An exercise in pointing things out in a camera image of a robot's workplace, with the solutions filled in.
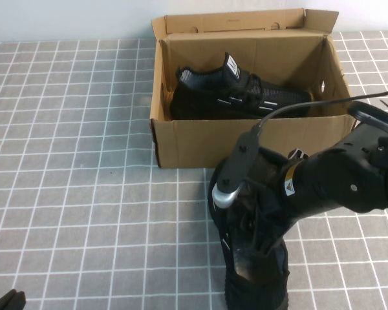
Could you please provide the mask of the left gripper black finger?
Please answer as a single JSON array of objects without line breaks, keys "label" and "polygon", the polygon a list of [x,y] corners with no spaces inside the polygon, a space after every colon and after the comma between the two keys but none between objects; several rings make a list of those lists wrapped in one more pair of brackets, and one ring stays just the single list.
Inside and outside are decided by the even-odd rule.
[{"label": "left gripper black finger", "polygon": [[10,290],[0,298],[0,310],[4,310],[8,305],[12,303],[12,300],[16,297],[17,291],[15,289]]},{"label": "left gripper black finger", "polygon": [[23,310],[26,303],[25,293],[23,291],[19,291],[9,301],[9,310]]}]

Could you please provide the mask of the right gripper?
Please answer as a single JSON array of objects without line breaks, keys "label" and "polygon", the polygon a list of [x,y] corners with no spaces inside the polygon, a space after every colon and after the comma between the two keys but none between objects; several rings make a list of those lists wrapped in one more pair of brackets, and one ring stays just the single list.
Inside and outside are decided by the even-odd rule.
[{"label": "right gripper", "polygon": [[256,226],[256,249],[263,256],[269,254],[291,226],[279,187],[287,163],[286,157],[274,151],[259,150],[241,194],[252,226]]}]

